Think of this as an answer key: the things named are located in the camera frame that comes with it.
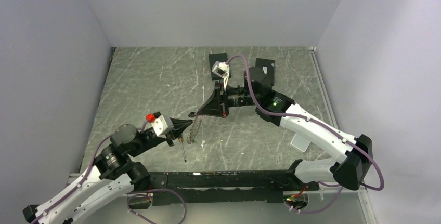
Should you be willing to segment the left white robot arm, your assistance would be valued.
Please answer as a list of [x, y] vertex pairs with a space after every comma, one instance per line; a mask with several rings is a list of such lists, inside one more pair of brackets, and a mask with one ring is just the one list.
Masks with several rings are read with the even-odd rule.
[[166, 142], [180, 139], [192, 120], [152, 115], [151, 127], [123, 124], [104, 140], [110, 144], [96, 149], [87, 169], [56, 196], [40, 205], [23, 209], [27, 223], [74, 223], [115, 198], [152, 188], [151, 176], [141, 162], [132, 159]]

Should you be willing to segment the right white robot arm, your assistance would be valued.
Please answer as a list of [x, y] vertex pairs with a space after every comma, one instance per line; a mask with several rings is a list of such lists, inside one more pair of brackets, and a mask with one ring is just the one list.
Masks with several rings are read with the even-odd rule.
[[312, 181], [329, 182], [358, 190], [373, 164], [372, 140], [366, 135], [355, 137], [344, 133], [305, 111], [288, 96], [272, 89], [264, 70], [251, 67], [244, 78], [244, 86], [228, 85], [229, 66], [217, 63], [212, 73], [220, 77], [210, 98], [197, 111], [198, 116], [226, 118], [232, 107], [255, 106], [259, 117], [278, 127], [295, 132], [314, 143], [331, 157], [326, 160], [297, 160], [286, 177], [292, 190], [299, 190]]

